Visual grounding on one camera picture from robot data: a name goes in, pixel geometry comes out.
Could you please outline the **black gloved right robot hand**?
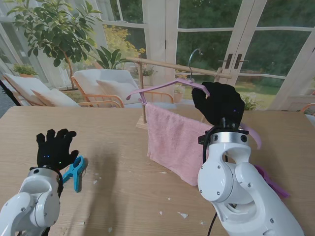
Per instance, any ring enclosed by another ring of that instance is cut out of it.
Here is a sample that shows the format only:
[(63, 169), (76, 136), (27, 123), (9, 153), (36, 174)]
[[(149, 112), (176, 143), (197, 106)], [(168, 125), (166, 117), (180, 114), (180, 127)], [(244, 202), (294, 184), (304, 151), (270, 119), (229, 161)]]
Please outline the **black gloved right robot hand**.
[(230, 123), (240, 125), (245, 103), (235, 88), (219, 82), (203, 82), (209, 96), (198, 88), (191, 91), (195, 108), (212, 125), (219, 125), (222, 118)]

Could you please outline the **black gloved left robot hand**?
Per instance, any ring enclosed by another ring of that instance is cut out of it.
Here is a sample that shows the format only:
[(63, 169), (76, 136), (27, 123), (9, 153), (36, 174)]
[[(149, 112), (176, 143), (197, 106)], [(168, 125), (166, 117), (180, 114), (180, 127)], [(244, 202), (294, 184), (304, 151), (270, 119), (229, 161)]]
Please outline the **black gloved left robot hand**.
[(69, 151), (71, 142), (76, 136), (75, 131), (61, 129), (57, 133), (54, 129), (47, 131), (46, 136), (37, 134), (38, 144), (37, 165), (38, 167), (48, 166), (55, 170), (62, 170), (74, 163), (79, 151)]

